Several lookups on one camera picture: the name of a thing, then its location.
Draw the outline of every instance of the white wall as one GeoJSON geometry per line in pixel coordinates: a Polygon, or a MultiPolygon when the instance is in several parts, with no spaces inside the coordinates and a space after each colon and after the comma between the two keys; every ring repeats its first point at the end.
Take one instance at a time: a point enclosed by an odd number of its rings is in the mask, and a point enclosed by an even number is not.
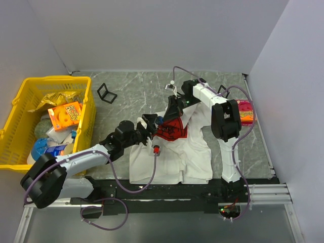
{"type": "Polygon", "coordinates": [[[29,0],[70,71],[249,73],[288,0],[29,0]]]}
{"type": "Polygon", "coordinates": [[[306,242],[324,242],[324,1],[290,0],[248,83],[306,242]]]}
{"type": "MultiPolygon", "coordinates": [[[[67,74],[27,0],[0,1],[0,128],[23,80],[67,74]]],[[[23,211],[22,174],[0,171],[0,239],[12,242],[23,211]]]]}

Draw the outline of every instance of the yellow basket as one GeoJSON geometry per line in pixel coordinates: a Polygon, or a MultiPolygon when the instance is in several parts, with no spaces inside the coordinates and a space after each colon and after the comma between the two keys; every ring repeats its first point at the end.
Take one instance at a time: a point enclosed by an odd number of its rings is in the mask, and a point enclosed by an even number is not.
{"type": "Polygon", "coordinates": [[[82,91],[83,98],[73,152],[90,147],[96,116],[91,79],[72,76],[30,77],[24,80],[12,101],[13,108],[5,128],[0,130],[0,170],[26,173],[31,168],[26,161],[36,141],[34,129],[41,120],[41,114],[27,111],[35,109],[45,94],[66,90],[82,91]]]}

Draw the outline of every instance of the red cloth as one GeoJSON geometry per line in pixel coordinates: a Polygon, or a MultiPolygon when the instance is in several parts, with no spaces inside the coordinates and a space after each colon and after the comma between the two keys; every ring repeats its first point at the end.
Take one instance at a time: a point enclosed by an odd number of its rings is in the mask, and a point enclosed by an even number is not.
{"type": "Polygon", "coordinates": [[[178,117],[158,126],[155,135],[167,141],[175,141],[178,138],[187,138],[187,133],[187,126],[183,128],[181,118],[178,117]]]}

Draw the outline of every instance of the gray floor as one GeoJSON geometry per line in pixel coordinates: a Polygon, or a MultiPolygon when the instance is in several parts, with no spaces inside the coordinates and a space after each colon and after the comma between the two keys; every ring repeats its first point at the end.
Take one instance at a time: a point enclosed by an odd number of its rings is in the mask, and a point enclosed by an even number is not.
{"type": "MultiPolygon", "coordinates": [[[[222,84],[225,87],[240,85],[245,88],[244,77],[240,73],[222,72],[195,72],[204,78],[211,87],[218,89],[222,84]]],[[[126,119],[136,122],[137,117],[144,113],[155,113],[165,110],[168,96],[166,84],[172,79],[171,72],[75,72],[73,76],[89,76],[92,79],[92,90],[97,106],[97,115],[93,132],[92,144],[102,141],[109,133],[113,132],[119,122],[126,119]],[[108,90],[118,94],[113,104],[100,100],[97,89],[106,83],[108,90]]],[[[183,81],[191,79],[190,75],[183,72],[176,73],[176,85],[181,86],[183,81]]],[[[232,89],[231,99],[244,99],[244,94],[232,89]]],[[[243,127],[244,134],[248,127],[243,127]]],[[[203,128],[204,139],[212,150],[213,177],[220,178],[222,163],[220,148],[213,136],[210,127],[203,128]]],[[[247,178],[270,178],[268,159],[262,143],[260,130],[256,125],[251,134],[238,145],[240,167],[247,178]]],[[[114,165],[120,179],[129,178],[129,153],[125,150],[123,157],[114,165]]],[[[112,179],[110,165],[91,168],[87,174],[95,179],[112,179]]]]}

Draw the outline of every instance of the snack bag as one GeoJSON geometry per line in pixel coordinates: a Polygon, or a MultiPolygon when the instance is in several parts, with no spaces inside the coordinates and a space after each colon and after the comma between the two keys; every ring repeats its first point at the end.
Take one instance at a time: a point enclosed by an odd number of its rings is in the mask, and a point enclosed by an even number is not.
{"type": "Polygon", "coordinates": [[[72,103],[79,98],[80,94],[81,91],[63,91],[46,94],[36,109],[29,110],[28,112],[45,111],[51,107],[72,103]]]}
{"type": "Polygon", "coordinates": [[[81,107],[78,102],[48,109],[55,131],[78,125],[81,118],[81,107]]]}
{"type": "Polygon", "coordinates": [[[236,100],[242,126],[251,126],[253,122],[252,105],[247,100],[236,100]]]}

